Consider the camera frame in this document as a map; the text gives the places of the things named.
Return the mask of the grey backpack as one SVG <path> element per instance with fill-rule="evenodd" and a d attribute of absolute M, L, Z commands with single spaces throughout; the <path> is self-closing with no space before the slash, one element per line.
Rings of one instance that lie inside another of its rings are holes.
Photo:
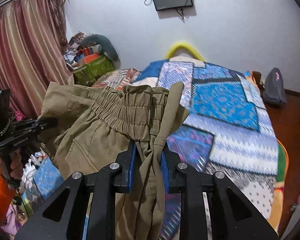
<path fill-rule="evenodd" d="M 272 106 L 283 107 L 287 103 L 283 77 L 279 68 L 273 68 L 264 83 L 262 98 Z"/>

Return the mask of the yellow curved headboard tube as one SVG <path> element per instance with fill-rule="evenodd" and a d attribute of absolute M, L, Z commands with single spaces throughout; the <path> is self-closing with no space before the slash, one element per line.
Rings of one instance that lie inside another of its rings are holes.
<path fill-rule="evenodd" d="M 165 59 L 170 59 L 174 57 L 179 51 L 185 52 L 187 55 L 190 55 L 193 59 L 205 61 L 204 57 L 200 54 L 200 52 L 192 45 L 186 42 L 175 42 L 174 44 L 172 44 L 165 55 Z"/>

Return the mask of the olive green pants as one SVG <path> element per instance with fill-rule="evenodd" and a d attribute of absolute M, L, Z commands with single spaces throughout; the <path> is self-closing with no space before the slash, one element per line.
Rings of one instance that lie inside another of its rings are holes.
<path fill-rule="evenodd" d="M 56 118 L 55 128 L 39 140 L 64 178 L 73 172 L 90 174 L 113 163 L 134 141 L 141 165 L 130 194 L 116 196 L 117 239 L 157 239 L 165 211 L 160 169 L 167 138 L 185 121 L 182 82 L 169 89 L 125 86 L 121 90 L 51 82 L 40 120 Z"/>

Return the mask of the green storage bag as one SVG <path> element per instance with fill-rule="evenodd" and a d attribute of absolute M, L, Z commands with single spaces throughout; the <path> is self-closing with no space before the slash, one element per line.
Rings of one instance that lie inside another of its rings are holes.
<path fill-rule="evenodd" d="M 73 72 L 75 84 L 91 86 L 100 77 L 114 70 L 115 68 L 112 62 L 106 56 L 99 56 L 97 59 L 94 59 Z"/>

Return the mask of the striped red curtain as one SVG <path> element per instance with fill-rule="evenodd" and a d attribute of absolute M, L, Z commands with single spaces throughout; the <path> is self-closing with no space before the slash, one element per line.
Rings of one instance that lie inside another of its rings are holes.
<path fill-rule="evenodd" d="M 0 90 L 28 118 L 41 113 L 50 82 L 71 85 L 63 0 L 13 0 L 0 7 Z"/>

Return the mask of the orange box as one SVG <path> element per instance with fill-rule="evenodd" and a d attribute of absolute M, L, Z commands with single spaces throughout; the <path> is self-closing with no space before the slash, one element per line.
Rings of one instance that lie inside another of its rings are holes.
<path fill-rule="evenodd" d="M 86 64 L 91 63 L 92 61 L 96 60 L 99 57 L 98 54 L 91 54 L 88 56 L 84 56 L 83 58 L 81 58 L 78 62 L 80 67 L 85 66 Z"/>

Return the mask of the blue patchwork bedspread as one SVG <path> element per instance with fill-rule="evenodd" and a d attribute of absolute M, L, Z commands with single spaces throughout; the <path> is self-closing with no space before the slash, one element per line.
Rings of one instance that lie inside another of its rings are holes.
<path fill-rule="evenodd" d="M 169 89 L 182 82 L 180 104 L 189 111 L 166 140 L 173 152 L 200 172 L 224 172 L 269 219 L 279 164 L 279 146 L 260 91 L 249 73 L 192 59 L 152 62 L 132 81 L 93 88 L 125 86 Z M 159 237 L 170 239 L 180 224 L 179 202 L 165 196 Z"/>

